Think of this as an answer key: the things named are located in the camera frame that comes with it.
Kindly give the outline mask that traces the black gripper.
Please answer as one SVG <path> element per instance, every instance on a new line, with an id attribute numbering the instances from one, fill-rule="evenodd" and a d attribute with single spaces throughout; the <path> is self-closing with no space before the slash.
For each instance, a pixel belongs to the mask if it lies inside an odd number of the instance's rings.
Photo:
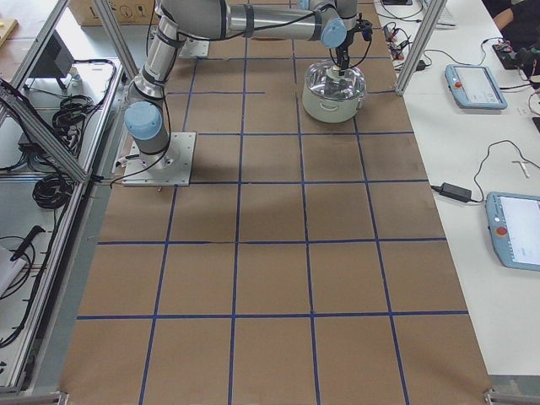
<path id="1" fill-rule="evenodd" d="M 346 71 L 349 67 L 348 49 L 354 43 L 354 36 L 357 33 L 361 33 L 364 41 L 368 43 L 364 55 L 359 60 L 359 63 L 362 63 L 368 55 L 372 43 L 373 29 L 371 24 L 357 24 L 351 30 L 349 30 L 346 34 L 344 42 L 335 49 L 336 56 L 332 54 L 332 51 L 329 51 L 332 62 L 336 63 L 342 71 Z"/>

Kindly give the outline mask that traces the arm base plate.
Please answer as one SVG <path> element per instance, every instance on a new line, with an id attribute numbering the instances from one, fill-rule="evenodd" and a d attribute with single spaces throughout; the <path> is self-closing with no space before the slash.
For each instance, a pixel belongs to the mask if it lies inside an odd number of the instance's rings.
<path id="1" fill-rule="evenodd" d="M 192 175 L 192 160 L 197 134 L 195 132 L 173 132 L 170 146 L 164 158 L 159 154 L 140 154 L 132 141 L 132 154 L 137 158 L 127 161 L 123 186 L 189 186 Z"/>

